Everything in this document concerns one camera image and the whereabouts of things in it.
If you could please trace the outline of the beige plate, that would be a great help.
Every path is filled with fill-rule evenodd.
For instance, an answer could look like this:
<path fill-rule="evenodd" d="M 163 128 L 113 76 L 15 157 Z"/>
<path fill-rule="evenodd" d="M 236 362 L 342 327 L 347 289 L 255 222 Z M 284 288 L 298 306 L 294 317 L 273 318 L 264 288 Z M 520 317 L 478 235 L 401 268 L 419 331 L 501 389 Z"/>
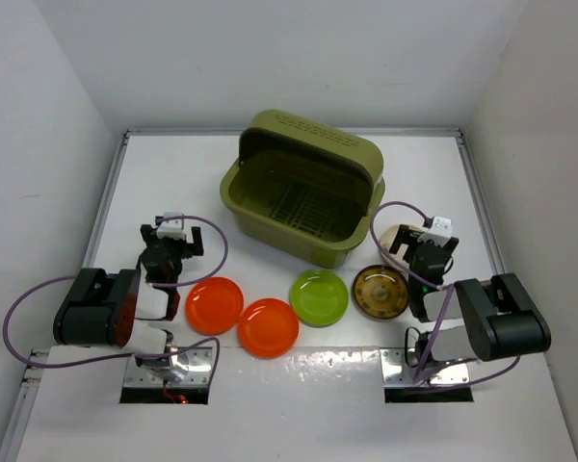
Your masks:
<path fill-rule="evenodd" d="M 387 249 L 387 251 L 389 253 L 390 253 L 390 245 L 391 245 L 391 243 L 392 243 L 392 241 L 396 235 L 396 232 L 398 231 L 398 227 L 400 225 L 401 224 L 396 224 L 396 225 L 391 226 L 381 235 L 381 238 L 380 238 L 381 244 Z M 414 225 L 408 225 L 408 226 L 413 231 L 414 243 L 416 244 L 417 239 L 422 234 L 424 229 L 421 227 L 414 226 Z M 393 255 L 396 260 L 402 262 L 405 266 L 408 266 L 410 264 L 411 259 L 412 259 L 412 250 L 411 250 L 410 254 L 403 255 L 404 250 L 405 250 L 405 247 L 402 246 L 399 254 L 391 254 L 391 253 L 390 254 Z"/>

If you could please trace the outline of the brown patterned plate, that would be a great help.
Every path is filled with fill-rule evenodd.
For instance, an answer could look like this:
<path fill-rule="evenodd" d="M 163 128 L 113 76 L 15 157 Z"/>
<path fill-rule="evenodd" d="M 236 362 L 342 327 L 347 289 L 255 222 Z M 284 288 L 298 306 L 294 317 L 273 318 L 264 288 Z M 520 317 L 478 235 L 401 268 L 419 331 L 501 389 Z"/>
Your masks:
<path fill-rule="evenodd" d="M 362 269 L 353 281 L 351 292 L 359 310 L 378 321 L 398 318 L 409 304 L 407 279 L 386 265 Z"/>

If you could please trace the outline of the orange plate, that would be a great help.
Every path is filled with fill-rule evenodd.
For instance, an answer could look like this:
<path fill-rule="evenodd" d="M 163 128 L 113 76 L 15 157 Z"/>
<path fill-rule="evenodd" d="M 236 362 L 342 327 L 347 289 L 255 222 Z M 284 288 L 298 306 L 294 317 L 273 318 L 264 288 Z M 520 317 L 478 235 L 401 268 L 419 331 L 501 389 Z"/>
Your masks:
<path fill-rule="evenodd" d="M 224 277 L 210 277 L 197 283 L 185 301 L 188 324 L 199 334 L 217 336 L 231 329 L 244 309 L 239 286 Z"/>
<path fill-rule="evenodd" d="M 262 298 L 242 313 L 237 333 L 246 352 L 260 359 L 274 359 L 294 346 L 300 334 L 300 322 L 285 301 Z"/>

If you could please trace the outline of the green plate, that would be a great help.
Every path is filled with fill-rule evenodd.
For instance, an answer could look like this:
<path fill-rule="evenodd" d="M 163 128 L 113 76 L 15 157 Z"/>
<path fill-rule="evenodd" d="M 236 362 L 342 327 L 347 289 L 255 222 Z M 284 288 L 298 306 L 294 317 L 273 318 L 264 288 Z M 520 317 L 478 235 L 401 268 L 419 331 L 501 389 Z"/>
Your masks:
<path fill-rule="evenodd" d="M 309 269 L 292 284 L 289 303 L 302 322 L 314 327 L 327 327 L 345 315 L 349 306 L 349 291 L 335 272 Z"/>

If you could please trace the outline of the olive green dish rack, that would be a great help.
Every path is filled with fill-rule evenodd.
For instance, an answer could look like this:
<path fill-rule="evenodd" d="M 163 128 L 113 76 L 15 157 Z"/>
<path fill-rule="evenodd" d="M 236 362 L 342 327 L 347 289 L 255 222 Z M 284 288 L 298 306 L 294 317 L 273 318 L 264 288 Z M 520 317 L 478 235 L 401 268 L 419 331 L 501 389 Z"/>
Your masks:
<path fill-rule="evenodd" d="M 368 233 L 385 192 L 383 168 L 373 142 L 269 109 L 240 135 L 221 200 L 247 236 L 336 269 Z"/>

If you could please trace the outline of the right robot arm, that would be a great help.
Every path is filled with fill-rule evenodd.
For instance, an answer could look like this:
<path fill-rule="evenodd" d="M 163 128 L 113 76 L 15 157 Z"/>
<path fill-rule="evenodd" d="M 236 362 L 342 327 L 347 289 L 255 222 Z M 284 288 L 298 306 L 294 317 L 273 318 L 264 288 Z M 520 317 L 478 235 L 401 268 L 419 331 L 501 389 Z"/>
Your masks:
<path fill-rule="evenodd" d="M 437 238 L 432 229 L 406 224 L 392 226 L 383 235 L 386 261 L 407 275 L 411 314 L 434 323 L 414 344 L 406 344 L 408 364 L 424 377 L 446 363 L 490 362 L 548 351 L 550 327 L 515 274 L 464 279 L 448 289 L 423 283 L 444 282 L 458 244 L 455 237 Z"/>

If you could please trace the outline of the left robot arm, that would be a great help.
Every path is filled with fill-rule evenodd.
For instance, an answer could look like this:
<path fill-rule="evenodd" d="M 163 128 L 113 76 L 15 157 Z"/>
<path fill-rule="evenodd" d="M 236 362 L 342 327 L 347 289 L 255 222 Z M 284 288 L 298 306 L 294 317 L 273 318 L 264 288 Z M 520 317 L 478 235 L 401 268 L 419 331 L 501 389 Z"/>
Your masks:
<path fill-rule="evenodd" d="M 150 324 L 175 318 L 180 295 L 173 285 L 182 261 L 204 254 L 200 228 L 193 226 L 191 232 L 189 242 L 178 220 L 144 224 L 144 249 L 134 268 L 117 273 L 81 269 L 55 316 L 55 341 L 152 355 L 177 351 L 173 335 Z"/>

